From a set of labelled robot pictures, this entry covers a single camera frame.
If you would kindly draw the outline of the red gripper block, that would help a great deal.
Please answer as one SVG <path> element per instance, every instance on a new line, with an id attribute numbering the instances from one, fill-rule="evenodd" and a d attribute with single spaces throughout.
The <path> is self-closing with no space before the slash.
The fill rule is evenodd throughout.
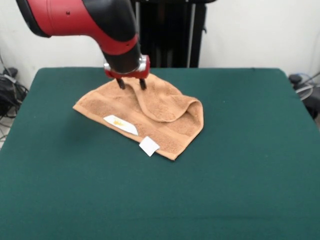
<path id="1" fill-rule="evenodd" d="M 125 82 L 122 78 L 139 79 L 140 88 L 142 90 L 146 90 L 147 84 L 145 78 L 147 78 L 150 73 L 150 58 L 148 55 L 141 55 L 139 58 L 138 68 L 128 73 L 115 72 L 110 67 L 110 64 L 106 60 L 104 60 L 104 72 L 108 77 L 116 79 L 120 89 L 122 90 L 126 88 Z"/>

